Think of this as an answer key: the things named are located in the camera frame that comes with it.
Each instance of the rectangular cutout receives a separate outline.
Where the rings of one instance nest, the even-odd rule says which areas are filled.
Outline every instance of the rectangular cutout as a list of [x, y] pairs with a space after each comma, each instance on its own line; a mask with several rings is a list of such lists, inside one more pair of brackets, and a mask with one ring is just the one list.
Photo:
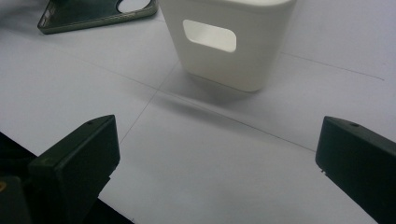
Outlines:
[[193, 43], [227, 52], [236, 50], [236, 35], [233, 31], [198, 21], [183, 21], [186, 37]]

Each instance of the white table surface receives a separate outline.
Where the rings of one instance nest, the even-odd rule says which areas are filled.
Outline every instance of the white table surface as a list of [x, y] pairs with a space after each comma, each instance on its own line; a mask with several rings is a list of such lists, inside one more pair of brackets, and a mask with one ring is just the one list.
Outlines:
[[396, 141], [394, 0], [299, 0], [275, 71], [253, 93], [187, 74], [161, 11], [42, 35], [47, 3], [0, 1], [0, 132], [39, 155], [115, 114], [121, 162], [100, 198], [123, 215], [375, 223], [320, 172], [315, 150], [326, 115]]

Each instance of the white plastic container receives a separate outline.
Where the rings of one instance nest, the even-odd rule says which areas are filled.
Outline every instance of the white plastic container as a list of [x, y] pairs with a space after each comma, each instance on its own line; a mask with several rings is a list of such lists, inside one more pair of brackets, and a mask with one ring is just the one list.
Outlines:
[[183, 67], [256, 91], [276, 60], [296, 0], [160, 0]]

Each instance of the black object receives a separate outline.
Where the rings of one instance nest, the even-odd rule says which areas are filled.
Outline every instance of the black object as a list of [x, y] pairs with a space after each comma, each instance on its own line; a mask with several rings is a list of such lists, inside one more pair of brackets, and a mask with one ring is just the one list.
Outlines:
[[378, 223], [396, 223], [396, 143], [359, 124], [325, 117], [316, 162]]
[[51, 0], [37, 27], [46, 35], [87, 29], [154, 15], [157, 0], [150, 0], [142, 9], [121, 13], [122, 0]]
[[3, 134], [0, 147], [0, 224], [132, 223], [97, 199], [120, 161], [114, 116], [86, 122], [36, 159]]

